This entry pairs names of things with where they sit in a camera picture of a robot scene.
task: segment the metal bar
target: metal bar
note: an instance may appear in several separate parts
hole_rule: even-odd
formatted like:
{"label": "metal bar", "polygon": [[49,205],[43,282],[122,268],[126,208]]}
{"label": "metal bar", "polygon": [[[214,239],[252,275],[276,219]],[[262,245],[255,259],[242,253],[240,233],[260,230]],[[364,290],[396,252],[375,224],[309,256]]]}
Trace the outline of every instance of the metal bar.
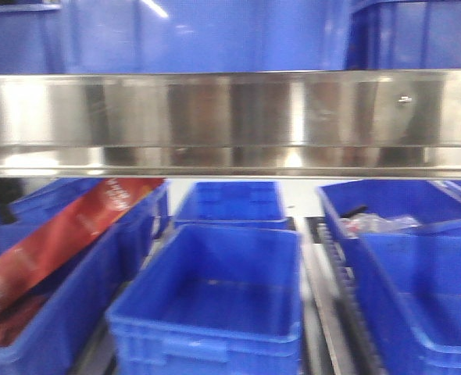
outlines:
{"label": "metal bar", "polygon": [[461,70],[0,76],[0,175],[461,177]]}

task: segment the metal shelf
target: metal shelf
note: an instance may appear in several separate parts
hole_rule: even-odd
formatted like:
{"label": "metal shelf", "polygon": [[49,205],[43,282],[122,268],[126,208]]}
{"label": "metal shelf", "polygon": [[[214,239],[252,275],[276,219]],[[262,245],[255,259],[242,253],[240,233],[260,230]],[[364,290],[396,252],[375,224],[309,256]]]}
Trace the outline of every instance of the metal shelf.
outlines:
{"label": "metal shelf", "polygon": [[0,76],[0,176],[461,178],[461,70]]}

